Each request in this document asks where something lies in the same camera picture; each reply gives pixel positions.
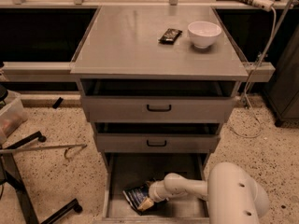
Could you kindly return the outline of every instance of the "closed drawer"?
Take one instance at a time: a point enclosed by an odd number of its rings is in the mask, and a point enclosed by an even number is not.
[[[218,124],[95,123],[93,129],[101,152],[210,153],[220,141]]]
[[[99,223],[208,223],[206,202],[187,195],[161,203],[140,216],[122,191],[144,184],[150,178],[164,179],[178,173],[189,179],[205,180],[200,158],[194,154],[113,154],[108,173],[103,219]]]
[[[224,123],[233,110],[233,98],[111,99],[82,98],[87,120],[103,122]]]

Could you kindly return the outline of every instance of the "robotic arm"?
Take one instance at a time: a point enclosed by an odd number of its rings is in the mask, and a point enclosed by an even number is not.
[[[263,187],[230,162],[217,164],[207,182],[168,174],[149,187],[149,196],[156,203],[187,194],[208,201],[210,224],[258,224],[269,209]]]

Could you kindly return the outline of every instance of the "white bowl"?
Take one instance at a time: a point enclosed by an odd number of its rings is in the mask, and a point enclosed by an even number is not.
[[[188,35],[192,43],[199,49],[205,49],[217,40],[222,29],[209,21],[195,21],[188,25]]]

